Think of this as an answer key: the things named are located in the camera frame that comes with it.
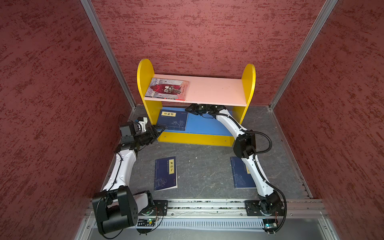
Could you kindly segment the pink Hamlet picture book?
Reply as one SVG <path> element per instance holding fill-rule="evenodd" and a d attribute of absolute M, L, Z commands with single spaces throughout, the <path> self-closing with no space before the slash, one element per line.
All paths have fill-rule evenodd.
<path fill-rule="evenodd" d="M 190 82 L 152 78 L 145 97 L 185 101 Z"/>

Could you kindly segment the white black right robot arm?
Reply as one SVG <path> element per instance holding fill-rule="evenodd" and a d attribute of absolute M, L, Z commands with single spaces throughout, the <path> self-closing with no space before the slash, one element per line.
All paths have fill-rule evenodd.
<path fill-rule="evenodd" d="M 236 157 L 240 158 L 246 165 L 256 185 L 261 213 L 265 216 L 271 216 L 277 212 L 278 206 L 285 202 L 284 198 L 281 199 L 284 194 L 268 181 L 258 160 L 260 154 L 267 153 L 272 149 L 272 140 L 262 132 L 247 130 L 235 120 L 225 106 L 191 104 L 185 111 L 201 117 L 210 115 L 226 127 L 235 139 L 233 151 Z M 269 143 L 267 149 L 257 151 L 256 135 L 267 139 Z"/>

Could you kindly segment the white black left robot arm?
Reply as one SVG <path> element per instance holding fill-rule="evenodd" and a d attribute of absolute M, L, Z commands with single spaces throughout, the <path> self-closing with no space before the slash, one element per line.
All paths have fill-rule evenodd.
<path fill-rule="evenodd" d="M 115 150 L 115 164 L 102 191 L 94 194 L 92 205 L 100 235 L 136 226 L 139 215 L 161 214 L 150 191 L 133 194 L 129 188 L 139 151 L 154 143 L 161 132 L 146 117 L 119 127 L 121 140 Z"/>

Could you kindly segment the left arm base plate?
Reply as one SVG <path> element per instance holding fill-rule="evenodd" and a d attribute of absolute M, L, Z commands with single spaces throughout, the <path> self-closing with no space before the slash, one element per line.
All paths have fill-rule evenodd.
<path fill-rule="evenodd" d="M 140 216 L 166 216 L 168 211 L 168 200 L 154 200 L 154 206 L 144 209 L 140 212 Z"/>

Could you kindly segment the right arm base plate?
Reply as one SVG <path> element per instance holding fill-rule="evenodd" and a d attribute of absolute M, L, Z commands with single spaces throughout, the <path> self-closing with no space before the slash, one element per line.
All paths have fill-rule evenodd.
<path fill-rule="evenodd" d="M 245 210 L 248 217 L 271 217 L 271 216 L 284 216 L 285 205 L 282 202 L 279 202 L 275 208 L 272 210 L 262 211 L 261 203 L 258 200 L 246 200 Z"/>

